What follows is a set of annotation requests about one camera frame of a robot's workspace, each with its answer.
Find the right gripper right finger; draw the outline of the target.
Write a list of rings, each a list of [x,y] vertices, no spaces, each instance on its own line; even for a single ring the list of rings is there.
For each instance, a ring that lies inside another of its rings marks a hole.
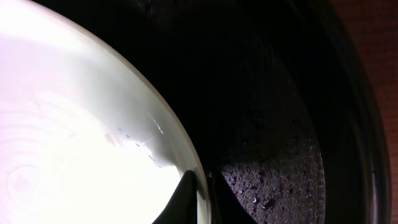
[[[212,224],[256,224],[256,221],[241,206],[219,170],[209,172],[207,183]]]

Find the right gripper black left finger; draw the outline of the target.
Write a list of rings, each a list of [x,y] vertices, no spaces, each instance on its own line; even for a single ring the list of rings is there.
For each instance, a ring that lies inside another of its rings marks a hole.
[[[197,179],[184,172],[168,204],[153,224],[197,224]]]

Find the light green plate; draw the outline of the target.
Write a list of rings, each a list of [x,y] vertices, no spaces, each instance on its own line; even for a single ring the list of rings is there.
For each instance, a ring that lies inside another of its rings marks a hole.
[[[198,154],[142,73],[66,17],[1,2],[2,223],[152,223],[188,170],[210,223]]]

